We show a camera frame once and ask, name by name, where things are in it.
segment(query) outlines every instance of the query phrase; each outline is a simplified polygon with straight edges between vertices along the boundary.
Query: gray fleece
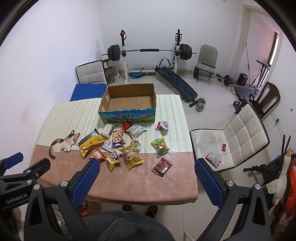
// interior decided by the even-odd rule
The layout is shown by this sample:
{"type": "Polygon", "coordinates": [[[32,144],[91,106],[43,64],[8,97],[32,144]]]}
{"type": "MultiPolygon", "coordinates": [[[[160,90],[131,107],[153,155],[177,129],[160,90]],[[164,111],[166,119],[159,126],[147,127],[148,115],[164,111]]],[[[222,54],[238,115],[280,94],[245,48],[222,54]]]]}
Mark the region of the gray fleece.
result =
{"type": "MultiPolygon", "coordinates": [[[[99,241],[173,241],[165,226],[136,211],[109,211],[83,218],[99,241]]],[[[73,240],[68,228],[65,237],[73,240]]]]}

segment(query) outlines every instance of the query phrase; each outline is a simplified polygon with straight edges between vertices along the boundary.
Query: padded white chair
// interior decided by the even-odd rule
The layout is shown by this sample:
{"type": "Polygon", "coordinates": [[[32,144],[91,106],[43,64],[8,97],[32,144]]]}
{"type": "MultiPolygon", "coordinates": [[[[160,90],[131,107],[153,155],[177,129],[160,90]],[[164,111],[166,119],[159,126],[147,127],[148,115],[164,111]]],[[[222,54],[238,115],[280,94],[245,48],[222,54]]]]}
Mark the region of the padded white chair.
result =
{"type": "Polygon", "coordinates": [[[223,129],[195,129],[190,131],[195,159],[212,153],[221,161],[214,171],[224,171],[244,163],[269,145],[266,129],[253,108],[247,104],[223,129]]]}
{"type": "Polygon", "coordinates": [[[107,84],[103,60],[97,60],[76,67],[79,84],[107,84]]]}

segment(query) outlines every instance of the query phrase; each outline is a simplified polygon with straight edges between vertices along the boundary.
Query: speaker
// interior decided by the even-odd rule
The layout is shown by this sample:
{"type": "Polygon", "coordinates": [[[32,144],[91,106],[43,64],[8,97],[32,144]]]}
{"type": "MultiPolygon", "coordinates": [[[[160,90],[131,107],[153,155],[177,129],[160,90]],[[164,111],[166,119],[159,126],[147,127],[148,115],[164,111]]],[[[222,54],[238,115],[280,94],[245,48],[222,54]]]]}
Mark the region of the speaker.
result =
{"type": "Polygon", "coordinates": [[[248,80],[248,76],[246,74],[240,74],[239,79],[237,80],[237,85],[244,86],[248,80]]]}

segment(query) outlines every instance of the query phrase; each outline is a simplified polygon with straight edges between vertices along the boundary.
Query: cat print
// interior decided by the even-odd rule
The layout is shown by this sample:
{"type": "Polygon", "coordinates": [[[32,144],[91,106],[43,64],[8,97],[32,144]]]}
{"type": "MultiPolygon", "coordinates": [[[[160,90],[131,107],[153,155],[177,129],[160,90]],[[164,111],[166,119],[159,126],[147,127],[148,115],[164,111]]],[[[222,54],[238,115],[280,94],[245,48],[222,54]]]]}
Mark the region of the cat print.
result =
{"type": "Polygon", "coordinates": [[[51,159],[55,159],[55,156],[52,154],[53,152],[61,152],[61,150],[64,150],[65,152],[71,151],[72,145],[77,145],[77,139],[80,136],[80,133],[74,134],[74,130],[70,132],[70,134],[65,139],[55,139],[51,146],[49,147],[48,154],[51,159]]]}

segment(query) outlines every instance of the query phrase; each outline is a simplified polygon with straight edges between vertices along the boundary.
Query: weight plate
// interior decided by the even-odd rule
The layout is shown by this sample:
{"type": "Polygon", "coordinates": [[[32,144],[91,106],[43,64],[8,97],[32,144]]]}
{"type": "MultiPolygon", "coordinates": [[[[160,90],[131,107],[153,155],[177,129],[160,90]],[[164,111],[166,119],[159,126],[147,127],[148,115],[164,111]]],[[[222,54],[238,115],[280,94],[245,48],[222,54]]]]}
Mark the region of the weight plate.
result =
{"type": "Polygon", "coordinates": [[[186,49],[187,49],[187,54],[186,54],[185,60],[189,60],[192,57],[192,48],[188,44],[185,44],[185,45],[186,45],[186,49]]]}
{"type": "Polygon", "coordinates": [[[181,52],[179,52],[180,59],[185,60],[186,55],[187,55],[187,47],[186,47],[186,45],[185,44],[180,44],[179,50],[181,51],[181,52]]]}
{"type": "Polygon", "coordinates": [[[206,101],[204,98],[199,98],[197,101],[198,101],[198,103],[202,103],[203,105],[206,104],[206,101]]]}
{"type": "Polygon", "coordinates": [[[113,61],[118,61],[120,60],[120,47],[118,44],[113,46],[113,61]]]}
{"type": "Polygon", "coordinates": [[[231,78],[230,78],[230,76],[229,75],[225,75],[225,77],[224,77],[224,85],[227,87],[227,86],[229,86],[230,85],[230,81],[231,81],[231,78]]]}
{"type": "Polygon", "coordinates": [[[202,111],[204,108],[205,108],[205,106],[204,106],[202,103],[197,103],[197,104],[195,105],[195,109],[196,109],[197,111],[202,111]]]}
{"type": "Polygon", "coordinates": [[[197,79],[197,75],[198,75],[198,73],[197,73],[197,67],[195,66],[194,67],[194,71],[193,71],[193,78],[195,78],[195,79],[197,79]]]}
{"type": "Polygon", "coordinates": [[[115,61],[113,57],[113,47],[114,45],[111,45],[107,50],[108,59],[110,59],[111,61],[115,61]]]}

